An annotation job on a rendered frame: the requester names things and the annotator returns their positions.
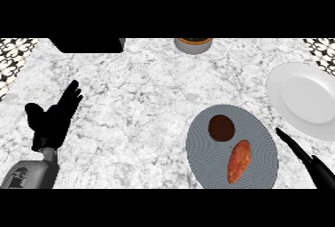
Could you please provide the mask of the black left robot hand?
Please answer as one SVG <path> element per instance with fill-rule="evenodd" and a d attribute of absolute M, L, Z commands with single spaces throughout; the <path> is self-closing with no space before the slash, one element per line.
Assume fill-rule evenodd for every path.
<path fill-rule="evenodd" d="M 73 80 L 60 102 L 51 106 L 48 111 L 36 103 L 26 104 L 29 125 L 35 131 L 32 146 L 35 152 L 39 152 L 43 148 L 58 149 L 63 146 L 82 99 L 79 81 Z"/>

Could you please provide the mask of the orange sweet potato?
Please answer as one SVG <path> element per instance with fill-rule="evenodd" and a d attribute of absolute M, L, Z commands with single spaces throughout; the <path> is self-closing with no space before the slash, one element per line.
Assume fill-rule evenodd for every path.
<path fill-rule="evenodd" d="M 234 148 L 228 163 L 228 182 L 235 184 L 243 177 L 252 163 L 252 144 L 241 140 Z"/>

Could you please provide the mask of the grey oval placemat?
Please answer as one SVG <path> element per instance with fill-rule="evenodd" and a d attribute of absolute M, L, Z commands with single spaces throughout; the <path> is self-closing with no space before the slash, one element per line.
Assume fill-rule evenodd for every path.
<path fill-rule="evenodd" d="M 234 122 L 235 135 L 226 142 L 210 136 L 210 120 L 225 115 Z M 235 184 L 228 182 L 228 163 L 238 142 L 252 145 L 252 163 Z M 191 170 L 206 189 L 271 189 L 280 169 L 278 150 L 272 135 L 259 118 L 241 107 L 216 105 L 197 115 L 188 132 L 187 151 Z"/>

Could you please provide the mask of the white plate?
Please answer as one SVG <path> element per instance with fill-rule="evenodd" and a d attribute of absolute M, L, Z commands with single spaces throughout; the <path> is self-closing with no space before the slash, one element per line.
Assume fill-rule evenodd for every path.
<path fill-rule="evenodd" d="M 284 63 L 269 73 L 272 106 L 311 137 L 335 141 L 335 77 L 306 63 Z"/>

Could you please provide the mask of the black appliance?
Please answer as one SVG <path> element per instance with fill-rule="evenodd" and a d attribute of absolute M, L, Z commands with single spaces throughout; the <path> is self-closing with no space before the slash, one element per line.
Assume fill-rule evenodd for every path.
<path fill-rule="evenodd" d="M 52 43 L 63 53 L 122 53 L 125 38 L 52 38 Z"/>

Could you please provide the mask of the dark brown round object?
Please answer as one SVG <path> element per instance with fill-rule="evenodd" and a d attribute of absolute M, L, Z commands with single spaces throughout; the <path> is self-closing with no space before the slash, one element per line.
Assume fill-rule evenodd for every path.
<path fill-rule="evenodd" d="M 232 139 L 237 128 L 232 120 L 225 115 L 216 115 L 210 120 L 209 133 L 219 142 L 226 142 Z"/>

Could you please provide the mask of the grey pot with orange rim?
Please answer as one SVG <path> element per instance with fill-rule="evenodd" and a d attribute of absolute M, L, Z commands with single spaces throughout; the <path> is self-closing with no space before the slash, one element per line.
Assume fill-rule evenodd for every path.
<path fill-rule="evenodd" d="M 187 40 L 185 38 L 176 38 L 175 44 L 178 46 L 178 49 L 191 55 L 198 55 L 206 53 L 213 45 L 213 38 L 207 38 L 206 40 L 200 42 L 194 42 Z"/>

